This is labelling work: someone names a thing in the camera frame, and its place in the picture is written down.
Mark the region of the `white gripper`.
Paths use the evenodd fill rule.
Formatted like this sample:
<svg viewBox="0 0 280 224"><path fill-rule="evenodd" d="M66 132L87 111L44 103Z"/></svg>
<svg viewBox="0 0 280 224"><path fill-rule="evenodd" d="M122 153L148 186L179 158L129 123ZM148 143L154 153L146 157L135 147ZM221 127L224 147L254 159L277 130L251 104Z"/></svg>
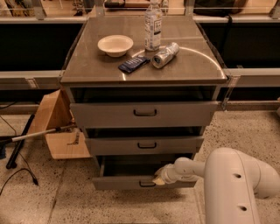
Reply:
<svg viewBox="0 0 280 224"><path fill-rule="evenodd" d="M173 184L178 180L178 174L175 171L175 166L173 164L167 164L164 167L161 167L155 172L155 175L160 175L161 178L156 177L152 180L157 186L163 186L166 184Z"/></svg>

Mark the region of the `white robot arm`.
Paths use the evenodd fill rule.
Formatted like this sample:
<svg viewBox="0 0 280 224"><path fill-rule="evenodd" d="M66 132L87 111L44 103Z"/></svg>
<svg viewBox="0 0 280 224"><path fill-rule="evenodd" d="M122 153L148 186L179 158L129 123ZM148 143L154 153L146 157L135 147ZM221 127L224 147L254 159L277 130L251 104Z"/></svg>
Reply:
<svg viewBox="0 0 280 224"><path fill-rule="evenodd" d="M280 192L272 166L231 148L213 150L205 162L180 157L157 170L153 182L162 186L198 177L204 179L206 224L261 224L256 200Z"/></svg>

